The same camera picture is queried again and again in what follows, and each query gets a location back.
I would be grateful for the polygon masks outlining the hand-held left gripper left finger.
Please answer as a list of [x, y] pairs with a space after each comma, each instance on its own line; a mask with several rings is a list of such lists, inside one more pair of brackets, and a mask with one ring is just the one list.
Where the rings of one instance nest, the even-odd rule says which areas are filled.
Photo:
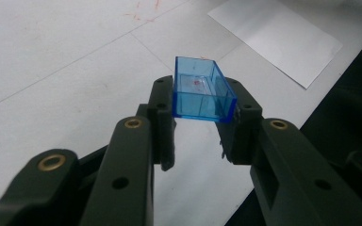
[[163, 171], [174, 166], [175, 145], [174, 131], [176, 122], [173, 118], [173, 77], [158, 78], [154, 83], [147, 104], [140, 104], [137, 115], [145, 117], [151, 123], [154, 163]]

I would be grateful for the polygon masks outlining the blue transparent plastic stamp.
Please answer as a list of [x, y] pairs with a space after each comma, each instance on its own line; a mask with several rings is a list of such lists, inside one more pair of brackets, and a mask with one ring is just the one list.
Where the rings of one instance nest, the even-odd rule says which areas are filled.
[[176, 118], [230, 122], [237, 99], [214, 60], [175, 58], [173, 115]]

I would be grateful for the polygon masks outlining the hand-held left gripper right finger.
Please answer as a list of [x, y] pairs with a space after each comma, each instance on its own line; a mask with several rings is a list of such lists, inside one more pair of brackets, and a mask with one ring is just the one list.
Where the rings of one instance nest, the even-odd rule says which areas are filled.
[[239, 81], [226, 80], [238, 99], [231, 121], [216, 123], [222, 157], [234, 165], [251, 165], [259, 124], [263, 120], [262, 107]]

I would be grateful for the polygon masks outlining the white paper sheet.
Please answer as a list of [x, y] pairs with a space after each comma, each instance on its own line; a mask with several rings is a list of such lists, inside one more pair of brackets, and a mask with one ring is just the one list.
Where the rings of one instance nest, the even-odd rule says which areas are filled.
[[227, 0], [208, 15], [304, 89], [342, 48], [278, 0]]

